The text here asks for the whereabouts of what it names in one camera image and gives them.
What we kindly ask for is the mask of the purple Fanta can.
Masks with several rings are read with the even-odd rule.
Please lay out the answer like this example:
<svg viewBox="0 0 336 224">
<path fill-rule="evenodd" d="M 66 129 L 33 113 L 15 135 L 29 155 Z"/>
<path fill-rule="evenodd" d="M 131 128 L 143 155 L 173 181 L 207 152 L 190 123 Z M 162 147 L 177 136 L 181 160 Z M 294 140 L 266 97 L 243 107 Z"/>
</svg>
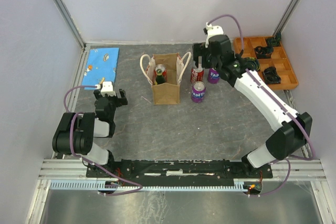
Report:
<svg viewBox="0 0 336 224">
<path fill-rule="evenodd" d="M 217 84 L 219 80 L 219 73 L 214 68 L 210 68 L 208 71 L 207 81 L 211 84 Z"/>
<path fill-rule="evenodd" d="M 206 92 L 205 84 L 201 81 L 195 82 L 192 86 L 191 99 L 195 103 L 200 103 L 204 100 Z"/>
</svg>

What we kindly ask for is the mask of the burlap canvas bag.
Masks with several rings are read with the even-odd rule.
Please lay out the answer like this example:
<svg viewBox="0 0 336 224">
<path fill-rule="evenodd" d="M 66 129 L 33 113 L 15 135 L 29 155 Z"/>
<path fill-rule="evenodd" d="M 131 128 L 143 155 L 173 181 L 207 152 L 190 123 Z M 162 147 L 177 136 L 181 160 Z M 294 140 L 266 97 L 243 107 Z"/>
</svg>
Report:
<svg viewBox="0 0 336 224">
<path fill-rule="evenodd" d="M 180 86 L 186 68 L 192 58 L 192 53 L 184 56 L 178 53 L 156 54 L 150 57 L 144 54 L 140 57 L 140 69 L 151 85 L 155 105 L 175 105 L 180 103 Z M 163 65 L 166 68 L 166 82 L 155 84 L 155 67 Z"/>
</svg>

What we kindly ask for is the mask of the green glass bottle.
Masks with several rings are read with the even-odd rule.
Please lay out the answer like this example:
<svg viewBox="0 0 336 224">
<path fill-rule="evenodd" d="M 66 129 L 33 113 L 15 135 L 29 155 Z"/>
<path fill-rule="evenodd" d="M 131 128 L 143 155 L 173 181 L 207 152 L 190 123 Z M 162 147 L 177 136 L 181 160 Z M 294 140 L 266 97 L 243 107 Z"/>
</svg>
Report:
<svg viewBox="0 0 336 224">
<path fill-rule="evenodd" d="M 156 74 L 154 84 L 159 85 L 159 84 L 163 84 L 163 83 L 166 83 L 166 79 L 163 76 L 163 74 L 162 73 Z"/>
</svg>

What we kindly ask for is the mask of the red Coca-Cola can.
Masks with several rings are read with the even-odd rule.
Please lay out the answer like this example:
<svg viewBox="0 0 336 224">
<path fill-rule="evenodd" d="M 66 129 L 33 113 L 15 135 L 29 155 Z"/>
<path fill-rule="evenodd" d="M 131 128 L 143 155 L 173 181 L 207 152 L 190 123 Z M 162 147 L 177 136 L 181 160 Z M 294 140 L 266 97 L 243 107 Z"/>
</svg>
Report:
<svg viewBox="0 0 336 224">
<path fill-rule="evenodd" d="M 154 68 L 154 79 L 156 78 L 156 76 L 158 75 L 158 73 L 161 73 L 163 78 L 165 79 L 165 81 L 167 80 L 167 70 L 166 70 L 166 66 L 163 64 L 158 64 L 155 66 Z"/>
<path fill-rule="evenodd" d="M 195 84 L 196 82 L 202 82 L 204 76 L 204 69 L 203 68 L 192 68 L 191 69 L 191 84 Z"/>
</svg>

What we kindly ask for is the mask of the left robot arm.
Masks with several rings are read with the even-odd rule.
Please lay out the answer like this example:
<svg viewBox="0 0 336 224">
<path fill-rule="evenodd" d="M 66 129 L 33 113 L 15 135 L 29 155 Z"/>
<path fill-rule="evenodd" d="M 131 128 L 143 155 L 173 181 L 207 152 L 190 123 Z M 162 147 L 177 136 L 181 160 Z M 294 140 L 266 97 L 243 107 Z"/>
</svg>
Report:
<svg viewBox="0 0 336 224">
<path fill-rule="evenodd" d="M 112 176 L 116 164 L 111 151 L 99 147 L 94 138 L 111 138 L 115 132 L 114 116 L 117 108 L 128 105 L 125 91 L 121 97 L 102 95 L 94 91 L 95 111 L 75 117 L 75 113 L 64 113 L 53 137 L 54 152 L 62 155 L 78 155 L 98 165 L 98 171 L 105 177 Z"/>
</svg>

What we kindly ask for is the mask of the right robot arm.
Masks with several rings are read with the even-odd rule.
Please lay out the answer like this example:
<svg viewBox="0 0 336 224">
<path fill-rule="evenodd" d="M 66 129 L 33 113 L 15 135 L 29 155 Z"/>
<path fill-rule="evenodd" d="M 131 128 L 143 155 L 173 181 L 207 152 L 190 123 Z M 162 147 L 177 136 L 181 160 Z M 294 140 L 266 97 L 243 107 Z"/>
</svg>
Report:
<svg viewBox="0 0 336 224">
<path fill-rule="evenodd" d="M 203 43 L 195 43 L 192 49 L 194 61 L 206 69 L 217 71 L 222 80 L 247 97 L 273 130 L 265 144 L 241 159 L 243 175 L 254 177 L 260 167 L 295 157 L 295 151 L 311 144 L 312 117 L 288 106 L 262 81 L 256 58 L 233 52 L 226 35 L 215 35 Z"/>
</svg>

